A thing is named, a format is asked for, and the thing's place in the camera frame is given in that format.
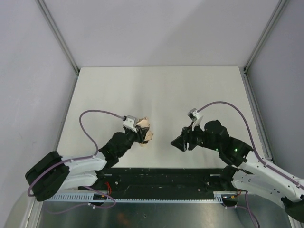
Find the beige folding umbrella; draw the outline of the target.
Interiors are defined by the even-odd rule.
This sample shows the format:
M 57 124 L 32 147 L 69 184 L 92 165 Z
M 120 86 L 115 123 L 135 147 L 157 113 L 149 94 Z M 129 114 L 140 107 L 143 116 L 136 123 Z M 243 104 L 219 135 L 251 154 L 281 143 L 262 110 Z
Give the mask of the beige folding umbrella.
M 136 142 L 141 146 L 153 139 L 153 132 L 150 130 L 150 122 L 147 117 L 138 119 L 135 128 L 137 130 Z

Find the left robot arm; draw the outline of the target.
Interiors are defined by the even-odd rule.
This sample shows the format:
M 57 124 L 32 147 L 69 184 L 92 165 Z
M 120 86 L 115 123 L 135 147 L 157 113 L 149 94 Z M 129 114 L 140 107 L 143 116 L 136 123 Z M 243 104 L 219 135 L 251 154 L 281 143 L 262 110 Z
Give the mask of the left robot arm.
M 60 190 L 93 186 L 99 179 L 99 172 L 117 164 L 134 143 L 148 142 L 146 135 L 150 128 L 136 126 L 135 129 L 124 128 L 124 132 L 114 133 L 96 155 L 75 158 L 61 156 L 57 151 L 49 152 L 25 174 L 29 196 L 45 201 Z

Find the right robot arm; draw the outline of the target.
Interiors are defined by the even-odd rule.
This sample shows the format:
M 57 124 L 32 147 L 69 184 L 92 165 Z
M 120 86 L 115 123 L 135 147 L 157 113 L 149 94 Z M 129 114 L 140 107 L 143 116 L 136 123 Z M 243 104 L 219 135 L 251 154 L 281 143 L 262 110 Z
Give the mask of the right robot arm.
M 234 188 L 265 198 L 295 220 L 304 221 L 304 180 L 255 154 L 250 145 L 231 137 L 220 121 L 209 121 L 203 129 L 193 122 L 183 127 L 171 145 L 182 152 L 197 146 L 218 152 L 232 170 L 228 181 Z

